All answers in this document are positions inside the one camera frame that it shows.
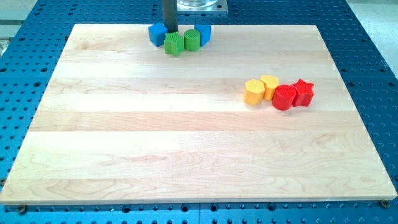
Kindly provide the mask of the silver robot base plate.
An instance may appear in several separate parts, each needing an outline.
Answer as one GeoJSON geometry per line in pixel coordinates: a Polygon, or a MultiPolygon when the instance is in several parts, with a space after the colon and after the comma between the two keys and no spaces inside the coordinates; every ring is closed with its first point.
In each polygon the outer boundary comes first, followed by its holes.
{"type": "Polygon", "coordinates": [[[177,0],[177,10],[182,14],[227,14],[227,0],[177,0]]]}

